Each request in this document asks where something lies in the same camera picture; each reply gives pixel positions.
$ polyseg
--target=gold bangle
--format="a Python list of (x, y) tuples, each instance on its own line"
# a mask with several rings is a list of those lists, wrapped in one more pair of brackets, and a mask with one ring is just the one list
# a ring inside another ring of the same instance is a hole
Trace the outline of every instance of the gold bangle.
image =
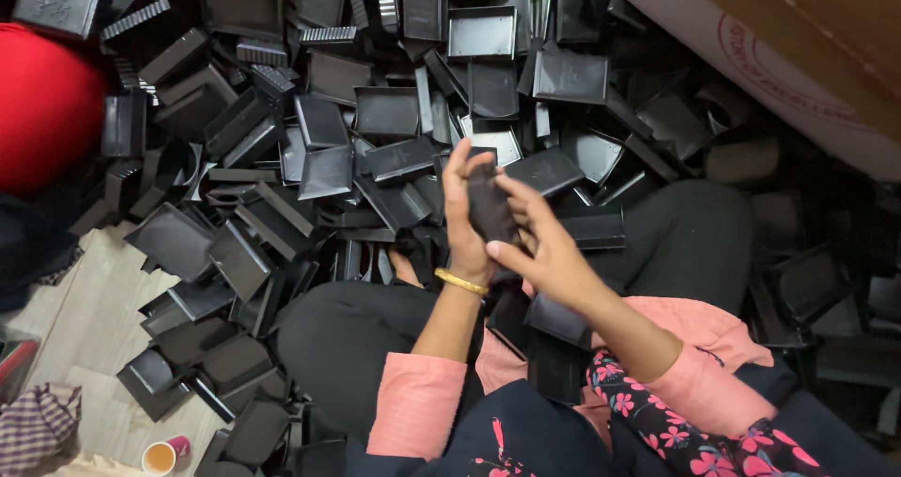
[(456, 285), (459, 288), (467, 289), (469, 292), (479, 294), (479, 296), (485, 296), (489, 293), (488, 287), (481, 287), (479, 285), (476, 285), (475, 283), (472, 283), (471, 281), (457, 278), (445, 268), (435, 268), (435, 276), (449, 284)]

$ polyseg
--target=pink cup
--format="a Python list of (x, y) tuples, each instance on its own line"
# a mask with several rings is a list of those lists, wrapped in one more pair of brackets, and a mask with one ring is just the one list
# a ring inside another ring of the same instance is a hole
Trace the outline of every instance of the pink cup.
[(191, 442), (184, 435), (179, 435), (147, 447), (141, 457), (141, 466), (151, 477), (163, 477), (188, 454), (191, 454)]

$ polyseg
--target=red fabric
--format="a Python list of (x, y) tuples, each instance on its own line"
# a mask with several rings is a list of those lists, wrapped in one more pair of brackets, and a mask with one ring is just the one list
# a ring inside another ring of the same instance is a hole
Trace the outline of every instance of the red fabric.
[(107, 80), (72, 49), (0, 23), (0, 192), (37, 194), (100, 140)]

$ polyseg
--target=striped cloth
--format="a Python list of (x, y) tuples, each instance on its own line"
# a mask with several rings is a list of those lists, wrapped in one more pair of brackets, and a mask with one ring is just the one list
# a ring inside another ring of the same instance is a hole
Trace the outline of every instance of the striped cloth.
[(58, 453), (81, 420), (81, 387), (44, 384), (0, 411), (0, 476), (20, 475)]

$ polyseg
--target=cardboard box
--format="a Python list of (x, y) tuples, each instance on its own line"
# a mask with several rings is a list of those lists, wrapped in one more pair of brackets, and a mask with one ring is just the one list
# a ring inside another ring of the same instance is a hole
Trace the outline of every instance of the cardboard box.
[(901, 0), (629, 1), (828, 153), (901, 182)]

